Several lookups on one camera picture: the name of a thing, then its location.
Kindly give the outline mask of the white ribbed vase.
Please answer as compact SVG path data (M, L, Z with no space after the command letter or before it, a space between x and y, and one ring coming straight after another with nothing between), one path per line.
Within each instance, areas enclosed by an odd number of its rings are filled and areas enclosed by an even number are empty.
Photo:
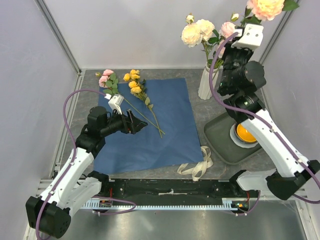
M223 71L223 67L220 66L219 68L214 69L212 74L212 85L216 90L219 88L222 71ZM202 72L199 89L198 89L198 96L202 100L208 100L212 97L212 92L209 84L209 73L210 73L210 69L207 66L205 66Z

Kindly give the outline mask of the white plate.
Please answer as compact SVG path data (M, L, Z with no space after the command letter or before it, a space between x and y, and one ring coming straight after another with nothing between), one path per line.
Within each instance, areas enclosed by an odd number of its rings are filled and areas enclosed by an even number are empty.
M233 141L234 144L236 144L238 147L243 148L243 149L251 149L254 148L258 145L257 141L254 142L248 142L242 140L239 135L237 134L237 124L233 124L230 128L229 135L231 140Z

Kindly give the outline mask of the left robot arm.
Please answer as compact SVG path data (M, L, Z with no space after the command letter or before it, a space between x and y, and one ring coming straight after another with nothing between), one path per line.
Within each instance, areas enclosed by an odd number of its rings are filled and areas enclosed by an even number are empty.
M94 161L104 147L105 138L116 132L136 134L148 124L134 116L105 107L93 107L87 123L77 137L69 159L49 186L38 196L31 196L26 204L29 226L35 229L36 238L41 234L61 238L68 230L72 217L92 197L106 196L110 191L108 177L95 173L76 186L84 170Z

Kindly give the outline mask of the peach pink rose stem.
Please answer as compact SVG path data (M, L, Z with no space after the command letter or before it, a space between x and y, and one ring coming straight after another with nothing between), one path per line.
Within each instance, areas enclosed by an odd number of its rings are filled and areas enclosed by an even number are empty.
M294 0L248 0L240 26L260 25L262 22L272 21L282 12L293 11L299 7Z

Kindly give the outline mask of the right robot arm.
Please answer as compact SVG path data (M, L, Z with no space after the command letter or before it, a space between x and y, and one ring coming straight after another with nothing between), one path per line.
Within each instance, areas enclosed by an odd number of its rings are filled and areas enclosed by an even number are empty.
M318 160L303 156L272 120L255 92L266 84L264 67L251 61L253 51L227 45L223 54L221 83L217 92L229 97L221 103L238 124L251 133L271 158L275 169L235 174L229 191L235 197L250 190L269 190L281 200L296 192L320 170Z

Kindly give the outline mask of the cream ribbon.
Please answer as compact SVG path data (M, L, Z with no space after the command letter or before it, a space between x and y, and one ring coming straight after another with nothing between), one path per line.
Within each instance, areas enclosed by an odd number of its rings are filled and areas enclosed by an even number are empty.
M214 162L211 158L211 150L208 146L201 146L201 153L203 160L198 162L194 167L186 169L188 163L181 164L177 173L186 176L191 175L191 178L194 182L198 182L200 178L206 173L207 169L214 165Z

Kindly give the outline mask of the yellow rose stem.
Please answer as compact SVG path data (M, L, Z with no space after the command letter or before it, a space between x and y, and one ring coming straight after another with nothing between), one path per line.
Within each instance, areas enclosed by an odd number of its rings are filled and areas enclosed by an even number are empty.
M128 82L130 93L136 98L140 99L144 103L144 105L150 110L154 117L156 128L158 129L159 135L162 138L164 133L160 129L157 117L153 111L154 105L151 103L151 100L146 93L146 80L141 80L140 71L138 69L132 69L129 73L126 73L124 75L123 80L125 82Z

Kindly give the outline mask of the dark green tray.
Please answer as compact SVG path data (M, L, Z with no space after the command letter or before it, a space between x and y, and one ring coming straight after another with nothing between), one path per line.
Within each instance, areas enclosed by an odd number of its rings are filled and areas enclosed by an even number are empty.
M263 152L259 144L252 148L243 148L236 145L230 136L234 124L234 119L225 112L208 121L203 128L204 137L210 148L224 163L233 166Z

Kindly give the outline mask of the pink rose stem with bud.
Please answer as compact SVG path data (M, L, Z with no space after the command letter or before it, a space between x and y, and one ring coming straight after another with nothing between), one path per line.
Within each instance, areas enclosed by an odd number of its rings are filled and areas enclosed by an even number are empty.
M240 15L238 13L234 13L231 16L230 21L227 21L222 24L219 33L224 39L228 38L234 33L234 30L236 28L234 22L236 22L239 19L239 17Z

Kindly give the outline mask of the blue wrapping paper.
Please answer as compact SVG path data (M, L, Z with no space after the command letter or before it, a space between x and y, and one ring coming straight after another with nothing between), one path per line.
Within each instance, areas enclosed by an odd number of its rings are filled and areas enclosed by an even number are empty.
M130 93L126 83L118 90L124 96L121 109L149 123L136 134L120 131L105 138L105 145L95 158L93 169L103 174L156 169L202 161L203 154L196 123L184 78L150 79L146 81L146 93L152 110Z

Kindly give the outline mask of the cream white rose stem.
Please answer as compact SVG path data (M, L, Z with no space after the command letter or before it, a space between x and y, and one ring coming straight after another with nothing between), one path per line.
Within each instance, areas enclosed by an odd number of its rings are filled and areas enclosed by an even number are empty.
M182 42L189 48L202 45L201 51L205 53L206 66L209 68L213 61L211 52L221 41L221 35L212 22L205 19L195 21L192 13L186 16L185 21L187 24L181 33Z

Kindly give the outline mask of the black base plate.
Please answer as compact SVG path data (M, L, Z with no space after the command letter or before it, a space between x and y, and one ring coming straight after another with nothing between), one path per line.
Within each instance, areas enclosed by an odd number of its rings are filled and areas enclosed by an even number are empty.
M123 179L104 181L99 197L130 201L137 206L220 205L223 198L247 199L255 196L229 180Z

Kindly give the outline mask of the orange bowl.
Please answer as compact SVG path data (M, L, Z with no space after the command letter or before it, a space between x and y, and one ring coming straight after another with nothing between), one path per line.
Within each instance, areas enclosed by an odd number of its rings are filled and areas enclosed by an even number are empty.
M241 124L236 125L235 134L243 143L254 144L257 142L256 138Z

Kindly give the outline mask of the small pink rose stem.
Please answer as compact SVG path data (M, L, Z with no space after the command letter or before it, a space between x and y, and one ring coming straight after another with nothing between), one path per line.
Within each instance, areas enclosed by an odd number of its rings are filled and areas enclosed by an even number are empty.
M96 72L95 75L99 78L99 86L103 88L105 94L115 95L120 94L118 85L120 80L117 77L116 73L113 70L106 69L103 72ZM128 100L124 99L131 107L133 107L145 120L151 123L154 127L157 128L156 123L153 123L151 120L147 119L140 111L138 111Z

